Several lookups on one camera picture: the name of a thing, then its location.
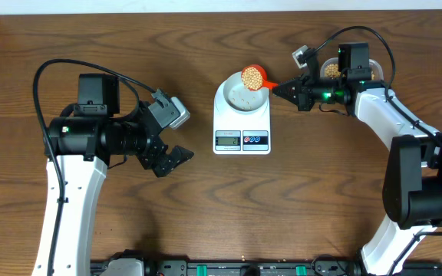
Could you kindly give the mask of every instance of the wood grain surface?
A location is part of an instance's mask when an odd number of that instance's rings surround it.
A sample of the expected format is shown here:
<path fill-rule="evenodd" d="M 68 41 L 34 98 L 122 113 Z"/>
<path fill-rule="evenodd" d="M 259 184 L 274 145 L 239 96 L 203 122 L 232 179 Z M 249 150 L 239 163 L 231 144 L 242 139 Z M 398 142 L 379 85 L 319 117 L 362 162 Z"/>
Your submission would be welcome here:
<path fill-rule="evenodd" d="M 93 259 L 126 248 L 219 260 L 353 256 L 384 217 L 388 151 L 366 125 L 318 109 L 300 113 L 271 97 L 268 156 L 212 151 L 213 98 L 227 77 L 261 64 L 271 80 L 288 80 L 299 74 L 295 49 L 320 45 L 349 25 L 376 28 L 387 39 L 398 97 L 442 131 L 442 11 L 0 16 L 0 274 L 28 275 L 35 264 L 47 178 L 31 82 L 40 64 L 59 57 L 162 87 L 192 114 L 162 134 L 171 146 L 194 151 L 191 162 L 162 179 L 135 159 L 107 173 Z M 369 41 L 388 78 L 386 51 L 369 33 L 343 34 L 320 61 L 348 41 Z M 75 101 L 78 75 L 87 72 L 94 71 L 69 64 L 44 72 L 47 122 Z M 123 89 L 123 113 L 134 104 Z M 442 238 L 426 238 L 412 258 L 442 261 Z"/>

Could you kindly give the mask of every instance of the green connector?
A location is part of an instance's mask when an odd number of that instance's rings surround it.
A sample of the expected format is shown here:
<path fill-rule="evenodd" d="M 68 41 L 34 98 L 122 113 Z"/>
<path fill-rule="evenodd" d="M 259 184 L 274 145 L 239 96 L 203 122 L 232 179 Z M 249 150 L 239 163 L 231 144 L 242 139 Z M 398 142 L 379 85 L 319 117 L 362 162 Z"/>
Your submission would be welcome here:
<path fill-rule="evenodd" d="M 197 276 L 207 276 L 207 265 L 197 265 Z"/>
<path fill-rule="evenodd" d="M 296 276 L 306 276 L 306 266 L 297 266 L 296 267 Z"/>

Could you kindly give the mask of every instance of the white scale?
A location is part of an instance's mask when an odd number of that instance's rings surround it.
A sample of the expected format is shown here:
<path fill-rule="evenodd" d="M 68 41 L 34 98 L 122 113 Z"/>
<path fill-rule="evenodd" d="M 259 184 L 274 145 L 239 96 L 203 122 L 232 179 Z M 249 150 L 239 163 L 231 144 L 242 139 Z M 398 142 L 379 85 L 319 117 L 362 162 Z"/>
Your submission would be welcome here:
<path fill-rule="evenodd" d="M 250 91 L 242 72 L 234 73 L 214 97 L 213 151 L 215 154 L 269 154 L 269 89 Z"/>

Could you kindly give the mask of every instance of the orange scoop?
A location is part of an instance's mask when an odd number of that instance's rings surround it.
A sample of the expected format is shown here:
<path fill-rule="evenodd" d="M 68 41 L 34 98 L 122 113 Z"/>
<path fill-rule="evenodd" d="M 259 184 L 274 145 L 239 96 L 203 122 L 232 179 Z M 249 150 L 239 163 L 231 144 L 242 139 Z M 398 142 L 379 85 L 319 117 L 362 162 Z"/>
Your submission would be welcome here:
<path fill-rule="evenodd" d="M 262 87 L 272 89 L 277 86 L 276 83 L 267 81 L 266 71 L 264 68 L 262 68 L 262 66 L 257 64 L 252 64 L 243 68 L 242 81 L 245 87 L 251 91 L 257 91 Z"/>

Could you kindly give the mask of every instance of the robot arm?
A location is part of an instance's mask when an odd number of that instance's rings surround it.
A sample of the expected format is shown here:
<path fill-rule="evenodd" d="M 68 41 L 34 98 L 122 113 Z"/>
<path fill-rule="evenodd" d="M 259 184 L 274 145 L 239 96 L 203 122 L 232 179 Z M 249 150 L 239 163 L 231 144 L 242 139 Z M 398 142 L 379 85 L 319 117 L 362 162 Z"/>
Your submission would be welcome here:
<path fill-rule="evenodd" d="M 395 96 L 393 90 L 388 91 L 393 100 L 409 117 L 419 120 L 409 111 Z M 390 150 L 391 140 L 396 136 L 412 135 L 414 137 L 427 137 L 419 129 L 412 126 L 401 114 L 399 114 L 387 102 L 384 96 L 384 88 L 371 88 L 357 95 L 355 102 L 355 116 L 366 123 L 380 138 L 381 142 Z M 424 124 L 421 125 L 431 133 L 439 132 L 435 128 Z"/>
<path fill-rule="evenodd" d="M 394 91 L 389 91 L 390 96 L 394 96 Z M 396 97 L 393 100 L 408 116 L 419 120 L 409 111 Z M 384 88 L 368 89 L 361 92 L 355 103 L 356 117 L 366 123 L 381 139 L 383 144 L 390 150 L 392 139 L 396 136 L 411 135 L 414 137 L 427 137 L 427 135 L 417 128 L 414 128 L 401 114 L 399 114 L 388 103 L 384 96 Z M 431 126 L 422 123 L 430 132 L 438 131 Z M 421 162 L 421 166 L 427 166 L 426 161 Z M 386 275 L 390 272 L 393 262 L 419 232 L 433 232 L 437 227 L 432 225 L 412 226 L 409 229 L 400 229 L 398 223 L 392 221 L 385 215 L 383 222 L 374 234 L 374 237 L 359 252 L 359 258 L 364 265 L 364 270 L 369 274 Z M 402 271 L 403 263 L 408 255 L 419 243 L 416 242 L 411 250 L 395 266 L 393 273 Z"/>
<path fill-rule="evenodd" d="M 387 214 L 373 239 L 359 251 L 358 268 L 351 272 L 385 275 L 415 235 L 442 226 L 442 152 L 391 101 L 441 142 L 442 133 L 413 115 L 393 90 L 388 90 L 388 99 L 385 97 L 384 84 L 371 80 L 367 47 L 366 43 L 339 45 L 339 70 L 347 76 L 338 80 L 320 78 L 315 50 L 303 47 L 293 57 L 300 68 L 307 67 L 308 71 L 274 87 L 272 92 L 294 103 L 300 111 L 310 111 L 318 102 L 343 104 L 349 115 L 366 123 L 390 150 L 383 188 Z M 437 176 L 422 177 L 422 167 L 437 169 Z M 402 270 L 404 260 L 417 244 L 405 252 L 392 273 Z"/>
<path fill-rule="evenodd" d="M 139 101 L 137 109 L 121 118 L 118 79 L 107 74 L 80 75 L 78 104 L 74 117 L 56 117 L 48 128 L 53 150 L 65 181 L 53 275 L 90 274 L 91 241 L 97 200 L 107 175 L 111 155 L 135 155 L 143 168 L 163 177 L 193 157 L 175 146 L 167 154 L 159 134 L 167 127 L 176 129 L 190 116 L 175 97 L 158 90 L 154 103 Z M 34 276 L 48 275 L 49 255 L 58 210 L 59 183 L 54 164 L 47 163 L 48 197 Z"/>

